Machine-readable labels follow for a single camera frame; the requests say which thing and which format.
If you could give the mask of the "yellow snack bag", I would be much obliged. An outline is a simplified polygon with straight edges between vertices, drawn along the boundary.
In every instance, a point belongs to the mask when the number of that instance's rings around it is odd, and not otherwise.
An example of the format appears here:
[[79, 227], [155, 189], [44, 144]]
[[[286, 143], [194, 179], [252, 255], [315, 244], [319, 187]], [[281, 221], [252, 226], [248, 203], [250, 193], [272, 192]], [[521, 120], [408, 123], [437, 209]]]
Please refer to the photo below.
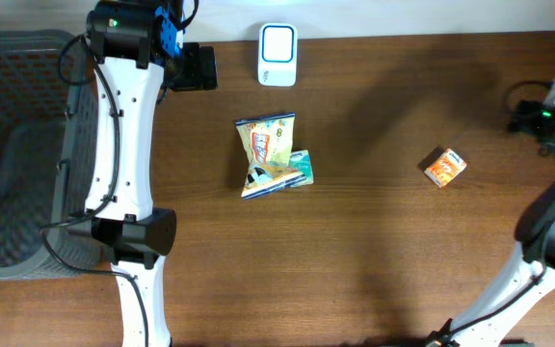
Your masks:
[[289, 165], [294, 122], [294, 113], [235, 122], [249, 161], [243, 200], [267, 196], [305, 181], [305, 174]]

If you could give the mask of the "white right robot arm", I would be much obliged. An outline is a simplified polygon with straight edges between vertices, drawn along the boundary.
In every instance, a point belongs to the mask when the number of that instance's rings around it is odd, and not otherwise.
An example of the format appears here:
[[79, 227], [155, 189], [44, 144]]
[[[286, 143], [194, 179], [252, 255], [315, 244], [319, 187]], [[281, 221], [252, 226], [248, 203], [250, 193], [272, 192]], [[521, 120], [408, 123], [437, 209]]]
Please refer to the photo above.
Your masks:
[[[542, 101], [521, 100], [508, 110], [509, 131], [532, 135], [539, 154], [555, 154], [555, 78], [543, 81]], [[515, 248], [477, 301], [423, 341], [426, 346], [502, 346], [508, 332], [555, 289], [555, 181], [524, 211]]]

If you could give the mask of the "green tissue pack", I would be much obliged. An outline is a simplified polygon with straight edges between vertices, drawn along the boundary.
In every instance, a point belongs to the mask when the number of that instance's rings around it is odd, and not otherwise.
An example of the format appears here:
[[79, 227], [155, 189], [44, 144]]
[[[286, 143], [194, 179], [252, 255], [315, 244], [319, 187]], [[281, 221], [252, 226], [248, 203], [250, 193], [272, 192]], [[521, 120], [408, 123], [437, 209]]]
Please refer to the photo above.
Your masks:
[[304, 174], [304, 180], [295, 183], [294, 187], [311, 185], [314, 183], [311, 159], [306, 149], [293, 151], [290, 156], [289, 166]]

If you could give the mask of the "orange tissue pack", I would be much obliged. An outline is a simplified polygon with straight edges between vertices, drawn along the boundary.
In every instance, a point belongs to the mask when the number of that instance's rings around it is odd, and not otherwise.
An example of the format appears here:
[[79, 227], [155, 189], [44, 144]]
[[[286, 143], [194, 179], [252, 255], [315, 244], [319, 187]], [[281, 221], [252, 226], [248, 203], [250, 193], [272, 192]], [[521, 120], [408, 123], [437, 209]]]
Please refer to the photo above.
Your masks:
[[467, 167], [467, 163], [451, 148], [445, 149], [424, 174], [438, 187], [445, 187]]

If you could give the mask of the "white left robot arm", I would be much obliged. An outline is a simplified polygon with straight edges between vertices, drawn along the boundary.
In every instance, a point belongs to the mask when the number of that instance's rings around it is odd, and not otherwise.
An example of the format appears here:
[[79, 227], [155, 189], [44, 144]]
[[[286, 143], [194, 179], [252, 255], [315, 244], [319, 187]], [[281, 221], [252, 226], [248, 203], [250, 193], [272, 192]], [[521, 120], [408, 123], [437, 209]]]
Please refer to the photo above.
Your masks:
[[214, 90], [215, 53], [184, 42], [195, 18], [182, 1], [100, 1], [77, 37], [98, 91], [95, 160], [72, 232], [104, 247], [117, 279], [123, 345], [170, 346], [164, 267], [176, 214], [154, 205], [150, 156], [155, 109], [168, 92]]

